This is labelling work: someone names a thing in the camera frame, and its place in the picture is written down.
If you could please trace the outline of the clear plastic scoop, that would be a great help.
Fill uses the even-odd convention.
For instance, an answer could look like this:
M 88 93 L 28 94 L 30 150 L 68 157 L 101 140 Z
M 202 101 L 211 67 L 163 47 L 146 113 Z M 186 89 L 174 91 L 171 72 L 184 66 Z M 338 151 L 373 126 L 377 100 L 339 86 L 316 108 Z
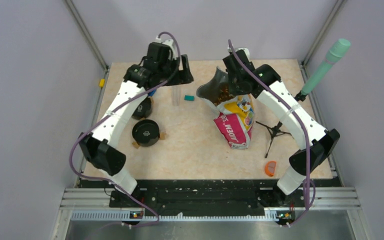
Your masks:
M 171 100 L 172 100 L 173 106 L 178 107 L 180 105 L 180 101 L 181 101 L 181 87 L 180 86 L 173 86 L 171 88 Z

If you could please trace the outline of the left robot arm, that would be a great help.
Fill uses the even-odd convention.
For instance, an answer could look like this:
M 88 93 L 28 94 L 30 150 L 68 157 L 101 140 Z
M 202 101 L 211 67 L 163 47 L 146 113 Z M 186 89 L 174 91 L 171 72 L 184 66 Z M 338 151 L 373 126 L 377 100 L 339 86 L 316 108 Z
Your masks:
M 96 126 L 80 135 L 79 146 L 86 160 L 122 192 L 129 207 L 140 202 L 137 181 L 125 167 L 126 156 L 118 151 L 121 134 L 148 93 L 160 87 L 190 84 L 194 81 L 188 57 L 181 54 L 174 39 L 157 38 L 148 45 L 139 64 L 127 68 L 120 88 Z

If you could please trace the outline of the pet food bag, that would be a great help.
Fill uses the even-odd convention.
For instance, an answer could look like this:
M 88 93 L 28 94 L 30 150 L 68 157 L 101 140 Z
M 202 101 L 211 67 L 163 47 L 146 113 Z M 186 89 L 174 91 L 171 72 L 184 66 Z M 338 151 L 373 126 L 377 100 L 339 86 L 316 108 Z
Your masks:
M 230 94 L 228 74 L 219 67 L 209 82 L 197 88 L 196 96 L 216 113 L 213 122 L 230 148 L 246 150 L 251 143 L 255 117 L 252 96 Z

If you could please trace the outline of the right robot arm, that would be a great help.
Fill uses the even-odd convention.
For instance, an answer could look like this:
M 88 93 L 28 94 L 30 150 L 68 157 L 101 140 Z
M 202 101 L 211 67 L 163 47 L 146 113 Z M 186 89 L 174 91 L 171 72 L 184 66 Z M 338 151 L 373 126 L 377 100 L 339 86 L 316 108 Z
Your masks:
M 308 174 L 332 153 L 340 134 L 328 130 L 297 102 L 282 82 L 281 76 L 268 64 L 254 67 L 245 48 L 228 49 L 223 59 L 232 95 L 251 94 L 268 107 L 294 138 L 299 150 L 289 158 L 289 168 L 274 187 L 273 200 L 287 206 Z

